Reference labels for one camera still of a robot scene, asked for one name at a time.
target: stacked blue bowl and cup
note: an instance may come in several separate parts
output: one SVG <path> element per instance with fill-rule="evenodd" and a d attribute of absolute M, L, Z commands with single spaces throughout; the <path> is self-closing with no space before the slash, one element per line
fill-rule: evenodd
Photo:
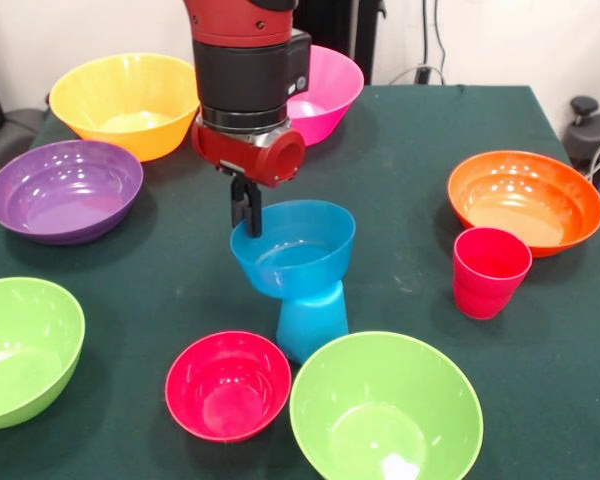
<path fill-rule="evenodd" d="M 356 223 L 323 200 L 292 200 L 262 210 L 262 236 L 245 223 L 231 251 L 253 287 L 282 300 L 276 341 L 303 364 L 326 343 L 349 333 L 342 278 L 349 268 Z"/>

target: bowl rim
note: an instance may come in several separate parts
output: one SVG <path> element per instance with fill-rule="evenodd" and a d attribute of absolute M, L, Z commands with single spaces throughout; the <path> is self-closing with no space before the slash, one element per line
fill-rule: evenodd
<path fill-rule="evenodd" d="M 294 269 L 294 268 L 306 268 L 306 267 L 315 265 L 317 263 L 324 262 L 324 261 L 328 260 L 329 258 L 332 258 L 334 255 L 340 253 L 342 250 L 344 250 L 345 248 L 347 248 L 349 245 L 351 245 L 353 243 L 353 240 L 355 239 L 355 236 L 356 236 L 356 230 L 357 230 L 356 219 L 353 216 L 353 214 L 347 208 L 345 208 L 345 207 L 343 207 L 341 205 L 338 205 L 337 203 L 333 203 L 333 202 L 330 202 L 328 200 L 320 200 L 320 199 L 285 200 L 284 202 L 278 202 L 278 203 L 274 203 L 274 204 L 266 206 L 265 208 L 262 209 L 262 212 L 264 214 L 264 212 L 267 211 L 267 210 L 274 209 L 274 208 L 279 208 L 281 206 L 290 205 L 290 204 L 292 204 L 292 205 L 322 204 L 322 205 L 328 205 L 330 207 L 336 207 L 337 209 L 343 211 L 349 217 L 349 219 L 351 220 L 351 224 L 352 224 L 351 233 L 347 236 L 346 240 L 344 242 L 342 242 L 342 245 L 340 245 L 334 251 L 329 252 L 324 257 L 319 258 L 318 260 L 313 260 L 311 262 L 303 263 L 301 265 L 286 265 L 286 266 L 283 266 L 283 267 L 275 267 L 276 271 L 278 271 L 278 272 L 286 272 L 286 271 L 289 271 L 289 270 Z M 237 258 L 240 263 L 244 263 L 244 264 L 252 266 L 252 267 L 258 267 L 258 262 L 254 262 L 254 261 L 251 261 L 251 260 L 246 260 L 242 255 L 238 255 L 236 253 L 236 250 L 235 250 L 234 245 L 233 245 L 233 243 L 234 243 L 234 237 L 236 235 L 236 232 L 238 231 L 239 228 L 242 227 L 242 225 L 243 225 L 244 222 L 245 222 L 245 220 L 242 220 L 232 230 L 231 235 L 229 237 L 229 247 L 231 249 L 231 253 L 233 254 L 233 256 L 235 258 Z"/>
<path fill-rule="evenodd" d="M 174 57 L 172 55 L 165 55 L 163 53 L 151 53 L 151 52 L 126 52 L 126 53 L 117 53 L 114 55 L 107 55 L 105 57 L 100 57 L 100 58 L 95 58 L 93 60 L 89 60 L 85 63 L 82 63 L 82 64 L 76 66 L 76 67 L 73 67 L 71 70 L 69 70 L 68 72 L 63 74 L 58 80 L 56 80 L 56 82 L 53 84 L 53 87 L 51 87 L 51 91 L 49 92 L 49 108 L 51 109 L 51 112 L 56 117 L 58 117 L 58 119 L 60 119 L 62 121 L 62 123 L 70 126 L 72 130 L 75 128 L 78 130 L 84 130 L 85 132 L 89 132 L 89 133 L 106 134 L 106 135 L 116 136 L 116 135 L 133 135 L 133 134 L 144 133 L 144 132 L 156 130 L 158 128 L 168 127 L 177 122 L 180 122 L 181 120 L 187 118 L 190 115 L 193 115 L 193 113 L 198 109 L 198 107 L 200 105 L 200 101 L 199 101 L 199 97 L 198 97 L 197 83 L 194 80 L 194 85 L 196 85 L 196 98 L 198 98 L 197 104 L 191 109 L 186 109 L 185 112 L 181 113 L 177 117 L 172 118 L 168 122 L 161 123 L 160 125 L 156 125 L 154 127 L 140 128 L 137 130 L 125 130 L 124 132 L 109 132 L 109 131 L 102 130 L 99 128 L 94 128 L 93 126 L 90 126 L 90 125 L 85 126 L 84 124 L 79 124 L 76 122 L 69 122 L 67 120 L 67 118 L 60 113 L 60 111 L 58 110 L 57 102 L 55 100 L 55 98 L 56 98 L 55 92 L 56 92 L 56 89 L 59 87 L 59 85 L 61 85 L 63 82 L 66 82 L 70 77 L 75 75 L 78 71 L 82 70 L 83 68 L 91 67 L 91 66 L 97 65 L 99 63 L 105 63 L 107 61 L 111 61 L 114 59 L 122 59 L 122 58 L 129 58 L 129 57 L 162 58 L 164 60 L 168 60 L 173 63 L 179 63 L 182 66 L 192 70 L 194 73 L 194 78 L 195 78 L 195 67 L 188 61 L 183 60 L 178 57 Z"/>
<path fill-rule="evenodd" d="M 80 139 L 63 140 L 61 142 L 46 143 L 46 144 L 40 145 L 36 148 L 32 148 L 31 150 L 28 150 L 28 151 L 18 155 L 13 160 L 11 160 L 9 163 L 7 163 L 4 167 L 2 167 L 0 169 L 0 177 L 1 177 L 1 175 L 6 175 L 6 173 L 4 173 L 4 172 L 10 170 L 14 165 L 17 165 L 21 162 L 26 161 L 27 157 L 29 155 L 31 155 L 32 153 L 38 152 L 40 150 L 48 150 L 53 147 L 64 146 L 64 145 L 69 145 L 69 144 L 75 144 L 75 145 L 93 144 L 100 148 L 113 149 L 113 150 L 117 149 L 120 151 L 120 153 L 127 155 L 130 158 L 134 159 L 135 163 L 130 162 L 130 164 L 133 165 L 131 167 L 132 169 L 137 168 L 137 172 L 134 172 L 134 173 L 139 174 L 139 181 L 138 181 L 137 185 L 134 186 L 134 190 L 132 191 L 132 194 L 129 197 L 129 200 L 127 200 L 122 206 L 120 206 L 114 213 L 108 215 L 107 217 L 103 218 L 102 220 L 92 223 L 90 225 L 87 225 L 85 227 L 79 228 L 79 229 L 63 230 L 61 232 L 53 232 L 53 233 L 45 233 L 45 232 L 40 232 L 40 231 L 26 230 L 24 228 L 13 225 L 11 222 L 7 222 L 6 219 L 2 218 L 1 216 L 0 216 L 0 225 L 2 225 L 4 228 L 6 228 L 8 230 L 11 230 L 12 232 L 18 233 L 20 235 L 24 235 L 29 238 L 55 240 L 55 239 L 58 239 L 61 237 L 65 237 L 68 234 L 73 234 L 73 235 L 79 236 L 81 232 L 84 232 L 86 230 L 91 230 L 91 229 L 97 227 L 98 225 L 102 225 L 102 224 L 106 223 L 112 217 L 118 215 L 120 212 L 125 211 L 125 209 L 129 208 L 131 206 L 131 204 L 133 204 L 133 202 L 136 200 L 138 194 L 140 193 L 142 184 L 144 183 L 144 169 L 142 168 L 142 163 L 140 162 L 140 160 L 138 160 L 138 157 L 136 157 L 133 153 L 131 153 L 126 148 L 120 147 L 118 145 L 114 145 L 112 143 L 101 142 L 98 140 L 80 140 Z"/>
<path fill-rule="evenodd" d="M 294 120 L 306 120 L 306 119 L 311 119 L 311 118 L 320 118 L 320 117 L 324 117 L 326 115 L 329 115 L 331 113 L 337 112 L 339 110 L 342 110 L 343 108 L 346 108 L 348 106 L 351 106 L 353 104 L 353 102 L 355 102 L 355 100 L 360 96 L 360 94 L 362 93 L 362 90 L 364 90 L 364 74 L 362 73 L 362 69 L 360 68 L 360 66 L 354 62 L 351 58 L 349 58 L 348 56 L 346 56 L 343 53 L 338 52 L 337 50 L 333 50 L 331 48 L 327 48 L 327 47 L 322 47 L 320 45 L 311 45 L 311 49 L 316 49 L 316 50 L 321 50 L 321 51 L 325 51 L 325 52 L 329 52 L 329 55 L 333 55 L 334 57 L 341 57 L 342 60 L 344 60 L 347 64 L 351 65 L 352 67 L 354 67 L 355 70 L 355 76 L 356 76 L 356 80 L 358 80 L 358 87 L 356 88 L 356 93 L 355 95 L 353 95 L 351 97 L 350 100 L 343 102 L 341 104 L 338 104 L 337 107 L 333 107 L 333 108 L 329 108 L 324 110 L 323 112 L 320 112 L 317 115 L 302 115 L 302 116 L 292 116 L 289 115 L 289 118 L 291 119 L 291 123 L 293 125 L 293 121 Z M 309 68 L 309 89 L 311 89 L 311 68 Z M 288 102 L 292 102 L 294 97 L 290 97 L 289 100 L 287 100 Z"/>
<path fill-rule="evenodd" d="M 284 375 L 284 378 L 282 379 L 282 381 L 276 382 L 275 384 L 279 385 L 284 382 L 284 389 L 286 390 L 286 392 L 284 394 L 283 401 L 280 402 L 280 405 L 269 410 L 267 415 L 265 415 L 263 417 L 264 420 L 261 423 L 259 423 L 257 426 L 253 427 L 248 432 L 241 433 L 239 435 L 232 435 L 232 436 L 207 435 L 203 432 L 200 432 L 198 430 L 195 430 L 193 428 L 186 426 L 184 423 L 182 423 L 179 416 L 174 412 L 172 405 L 171 405 L 171 399 L 169 397 L 169 385 L 172 382 L 172 374 L 173 374 L 173 371 L 175 370 L 176 366 L 179 365 L 180 362 L 183 360 L 183 358 L 189 353 L 189 351 L 193 350 L 198 344 L 203 343 L 203 342 L 208 342 L 209 340 L 216 338 L 216 337 L 223 337 L 226 335 L 236 335 L 236 334 L 242 335 L 244 337 L 251 337 L 251 338 L 256 339 L 259 342 L 262 342 L 263 344 L 270 347 L 271 352 L 274 352 L 275 355 L 277 355 L 279 359 L 283 360 L 282 363 L 286 366 L 286 368 L 284 369 L 285 375 Z M 190 434 L 192 434 L 198 438 L 201 438 L 203 440 L 207 440 L 210 442 L 233 443 L 233 442 L 240 442 L 242 440 L 246 440 L 246 439 L 256 435 L 258 432 L 264 430 L 267 426 L 269 426 L 271 423 L 273 423 L 273 421 L 278 417 L 278 415 L 280 415 L 280 412 L 282 411 L 284 406 L 287 404 L 287 401 L 289 400 L 289 395 L 291 394 L 291 384 L 292 384 L 292 375 L 291 375 L 291 366 L 289 365 L 289 360 L 287 359 L 285 354 L 282 352 L 282 350 L 275 343 L 273 343 L 268 338 L 263 337 L 262 335 L 258 335 L 257 333 L 247 332 L 245 330 L 224 330 L 221 332 L 216 332 L 216 333 L 212 333 L 209 335 L 205 335 L 204 337 L 199 338 L 198 340 L 191 343 L 182 352 L 180 352 L 180 354 L 176 357 L 176 359 L 173 361 L 173 363 L 169 367 L 169 371 L 167 373 L 167 378 L 166 378 L 165 384 L 164 384 L 164 397 L 165 397 L 165 401 L 167 404 L 167 409 L 169 410 L 171 417 L 185 431 L 189 432 Z"/>
<path fill-rule="evenodd" d="M 460 253 L 458 252 L 458 245 L 459 245 L 460 241 L 462 240 L 462 238 L 464 238 L 467 235 L 471 235 L 472 233 L 475 233 L 478 230 L 491 230 L 494 232 L 498 232 L 500 234 L 504 234 L 510 238 L 513 238 L 516 242 L 518 242 L 521 246 L 523 246 L 525 253 L 527 254 L 527 266 L 524 268 L 524 270 L 520 273 L 516 273 L 515 275 L 509 275 L 507 277 L 495 277 L 493 275 L 487 275 L 484 273 L 480 273 L 475 268 L 470 267 L 467 264 L 467 262 L 464 260 L 463 256 L 460 255 Z M 473 273 L 476 276 L 479 276 L 482 278 L 488 278 L 492 282 L 510 282 L 511 280 L 515 280 L 515 279 L 518 279 L 521 277 L 524 278 L 527 276 L 527 273 L 529 273 L 529 270 L 531 270 L 531 267 L 533 265 L 533 254 L 531 253 L 531 249 L 529 248 L 529 245 L 524 243 L 522 241 L 522 239 L 519 236 L 517 236 L 516 234 L 511 233 L 508 230 L 504 230 L 502 228 L 496 228 L 496 227 L 470 227 L 470 228 L 467 228 L 467 229 L 463 230 L 462 232 L 460 232 L 460 234 L 456 237 L 455 241 L 453 242 L 453 256 L 460 263 L 460 265 L 462 265 L 464 268 L 467 269 L 467 271 Z"/>
<path fill-rule="evenodd" d="M 469 220 L 469 218 L 467 216 L 465 216 L 465 214 L 461 211 L 459 205 L 457 204 L 456 197 L 454 197 L 451 194 L 452 183 L 453 183 L 454 179 L 456 178 L 456 176 L 458 175 L 460 168 L 462 168 L 464 165 L 471 163 L 471 162 L 476 162 L 480 158 L 482 158 L 486 155 L 494 154 L 494 153 L 533 157 L 537 160 L 546 162 L 547 164 L 549 164 L 553 167 L 556 167 L 558 169 L 561 169 L 563 171 L 569 170 L 569 173 L 576 174 L 575 177 L 578 178 L 578 181 L 582 185 L 586 185 L 583 188 L 589 189 L 590 192 L 593 192 L 595 194 L 594 196 L 598 199 L 598 203 L 600 206 L 600 195 L 599 195 L 598 191 L 595 189 L 595 187 L 593 185 L 591 185 L 591 183 L 589 183 L 580 172 L 576 171 L 575 169 L 573 169 L 566 163 L 561 162 L 560 160 L 557 160 L 555 158 L 549 157 L 547 155 L 530 152 L 530 151 L 526 151 L 526 150 L 508 150 L 508 149 L 488 150 L 488 151 L 477 153 L 475 155 L 472 155 L 472 156 L 467 157 L 464 160 L 462 160 L 458 165 L 456 165 L 454 167 L 453 171 L 451 172 L 451 175 L 449 175 L 449 178 L 447 180 L 447 198 L 449 199 L 449 202 L 451 203 L 451 206 L 453 207 L 453 210 L 455 211 L 456 215 L 462 220 L 462 222 L 465 225 L 469 225 L 470 227 L 489 227 L 489 225 L 475 225 L 473 222 L 471 222 Z M 567 249 L 572 248 L 580 243 L 585 242 L 591 236 L 593 236 L 599 229 L 600 229 L 600 214 L 598 215 L 598 218 L 596 220 L 596 227 L 591 229 L 591 231 L 589 231 L 589 232 L 580 234 L 575 240 L 572 240 L 570 242 L 561 242 L 557 245 L 532 245 L 532 244 L 529 244 L 528 246 L 531 249 L 531 253 L 533 253 L 534 256 L 537 255 L 538 253 L 546 255 L 547 254 L 546 252 L 550 252 L 549 254 L 557 254 L 563 250 L 567 250 Z"/>
<path fill-rule="evenodd" d="M 349 335 L 339 337 L 335 340 L 332 340 L 331 342 L 323 345 L 318 350 L 316 350 L 309 357 L 309 359 L 302 365 L 302 367 L 300 367 L 300 370 L 298 371 L 298 374 L 296 375 L 296 378 L 293 382 L 293 386 L 291 388 L 291 396 L 290 396 L 291 398 L 289 400 L 289 416 L 291 419 L 291 430 L 293 431 L 293 436 L 295 437 L 296 443 L 300 447 L 300 450 L 302 451 L 305 458 L 309 461 L 309 463 L 311 463 L 311 465 L 318 471 L 318 473 L 322 477 L 324 477 L 325 479 L 330 478 L 322 468 L 320 468 L 318 465 L 316 465 L 315 459 L 313 459 L 311 457 L 311 455 L 309 455 L 307 446 L 305 445 L 304 441 L 302 441 L 300 439 L 300 436 L 298 434 L 298 429 L 297 429 L 298 419 L 296 418 L 295 408 L 294 408 L 295 403 L 296 403 L 297 385 L 300 383 L 300 380 L 305 375 L 308 365 L 314 363 L 323 351 L 333 347 L 333 345 L 336 345 L 336 344 L 339 344 L 342 342 L 347 342 L 347 341 L 350 341 L 350 339 L 352 339 L 352 338 L 358 338 L 358 337 L 391 337 L 391 338 L 400 338 L 402 340 L 406 340 L 409 343 L 419 345 L 419 346 L 425 348 L 426 350 L 429 350 L 430 352 L 435 353 L 445 364 L 450 366 L 452 370 L 455 370 L 455 372 L 458 373 L 458 375 L 462 379 L 463 383 L 468 388 L 469 393 L 471 394 L 471 398 L 473 399 L 473 401 L 476 404 L 477 412 L 478 412 L 478 427 L 479 427 L 478 442 L 476 444 L 475 451 L 473 452 L 471 459 L 467 463 L 467 467 L 464 469 L 464 471 L 460 475 L 458 475 L 458 477 L 456 477 L 455 480 L 463 479 L 469 473 L 469 471 L 475 464 L 476 460 L 478 459 L 478 456 L 480 455 L 480 451 L 482 449 L 482 442 L 484 439 L 484 417 L 483 417 L 483 413 L 482 413 L 482 405 L 480 404 L 480 399 L 478 398 L 478 395 L 477 395 L 473 385 L 471 384 L 471 382 L 469 381 L 469 379 L 467 378 L 465 373 L 460 369 L 460 367 L 458 367 L 458 365 L 456 365 L 453 362 L 453 360 L 451 360 L 447 355 L 442 353 L 440 350 L 438 350 L 434 346 L 429 345 L 428 343 L 423 342 L 422 340 L 419 340 L 415 337 L 411 337 L 409 335 L 405 335 L 402 333 L 396 333 L 396 332 L 383 331 L 383 330 L 367 330 L 367 331 L 362 331 L 362 332 L 355 332 L 355 333 L 351 333 Z"/>
<path fill-rule="evenodd" d="M 0 278 L 0 283 L 11 283 L 11 282 L 17 282 L 17 283 L 25 282 L 25 283 L 39 284 L 41 286 L 49 287 L 50 289 L 55 290 L 55 291 L 61 293 L 64 297 L 68 298 L 70 300 L 70 302 L 73 304 L 73 306 L 75 307 L 76 312 L 78 313 L 78 325 L 80 327 L 80 332 L 79 332 L 79 336 L 78 336 L 78 341 L 76 343 L 75 351 L 73 352 L 73 354 L 71 356 L 71 360 L 69 362 L 67 362 L 66 366 L 62 369 L 62 372 L 57 376 L 57 378 L 52 383 L 50 383 L 47 387 L 45 387 L 44 390 L 42 390 L 40 393 L 38 393 L 35 397 L 23 401 L 22 403 L 18 404 L 18 406 L 12 408 L 8 412 L 0 413 L 0 418 L 7 417 L 7 416 L 23 409 L 26 406 L 31 405 L 32 403 L 34 403 L 35 401 L 37 401 L 38 399 L 40 399 L 41 397 L 46 395 L 47 392 L 49 392 L 53 387 L 55 387 L 58 384 L 58 382 L 62 378 L 64 378 L 64 376 L 67 374 L 67 372 L 69 372 L 71 370 L 71 368 L 73 368 L 75 366 L 78 358 L 80 357 L 80 354 L 82 352 L 82 347 L 84 345 L 84 337 L 85 337 L 85 330 L 86 330 L 84 311 L 82 310 L 82 306 L 80 305 L 80 302 L 78 302 L 78 299 L 76 299 L 76 297 L 69 290 L 64 288 L 63 286 L 61 286 L 55 282 L 51 282 L 49 280 L 45 280 L 45 279 L 37 278 L 37 277 L 2 277 L 2 278 Z"/>

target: lime green bowl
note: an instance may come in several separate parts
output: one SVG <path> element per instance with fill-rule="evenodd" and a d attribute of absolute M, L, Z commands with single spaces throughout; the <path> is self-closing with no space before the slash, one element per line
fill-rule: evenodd
<path fill-rule="evenodd" d="M 67 385 L 84 340 L 84 315 L 64 288 L 0 279 L 0 428 L 39 414 Z"/>
<path fill-rule="evenodd" d="M 480 403 L 464 374 L 396 333 L 322 347 L 296 377 L 290 412 L 300 449 L 330 480 L 457 480 L 482 445 Z"/>

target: plastic bowl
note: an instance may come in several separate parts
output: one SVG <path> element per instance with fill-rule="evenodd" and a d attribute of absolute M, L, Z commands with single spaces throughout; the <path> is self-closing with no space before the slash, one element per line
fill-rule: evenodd
<path fill-rule="evenodd" d="M 167 375 L 165 397 L 186 431 L 232 443 L 269 425 L 290 390 L 291 369 L 278 347 L 253 333 L 221 332 L 180 354 Z"/>
<path fill-rule="evenodd" d="M 0 170 L 0 224 L 40 243 L 88 242 L 124 218 L 142 179 L 142 165 L 115 145 L 43 145 Z"/>
<path fill-rule="evenodd" d="M 143 162 L 180 145 L 198 104 L 193 66 L 153 53 L 81 65 L 49 97 L 53 113 L 80 138 L 126 148 Z"/>
<path fill-rule="evenodd" d="M 536 153 L 501 150 L 462 162 L 448 183 L 465 226 L 520 237 L 534 257 L 571 248 L 600 227 L 600 195 L 580 173 Z"/>
<path fill-rule="evenodd" d="M 0 279 L 0 428 L 33 418 L 60 395 L 83 340 L 82 309 L 64 288 Z"/>
<path fill-rule="evenodd" d="M 363 87 L 364 75 L 356 62 L 334 50 L 312 45 L 309 90 L 287 102 L 291 125 L 307 146 L 323 141 L 338 126 Z"/>
<path fill-rule="evenodd" d="M 388 332 L 328 343 L 291 391 L 300 449 L 326 479 L 458 480 L 482 445 L 478 397 L 433 347 Z"/>
<path fill-rule="evenodd" d="M 329 290 L 349 268 L 356 223 L 348 210 L 322 200 L 292 200 L 262 210 L 262 236 L 245 223 L 231 251 L 253 287 L 274 298 L 304 298 Z"/>

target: green tablecloth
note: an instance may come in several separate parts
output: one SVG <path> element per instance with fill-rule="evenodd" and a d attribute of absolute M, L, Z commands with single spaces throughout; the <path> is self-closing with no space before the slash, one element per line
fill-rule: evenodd
<path fill-rule="evenodd" d="M 72 135 L 52 116 L 37 143 Z M 446 199 L 455 164 L 489 149 L 566 159 L 528 88 L 367 88 L 266 204 L 325 198 L 358 222 L 345 289 L 352 331 L 403 332 L 467 374 L 485 437 L 471 479 L 600 480 L 600 232 L 538 260 L 507 310 L 460 315 Z M 37 245 L 0 227 L 0 277 L 47 278 L 87 318 L 84 352 L 43 414 L 0 431 L 0 479 L 314 479 L 285 409 L 237 445 L 206 443 L 170 418 L 167 370 L 192 341 L 247 329 L 273 338 L 278 302 L 256 293 L 228 248 L 229 181 L 189 141 L 145 165 L 129 216 L 79 247 Z"/>

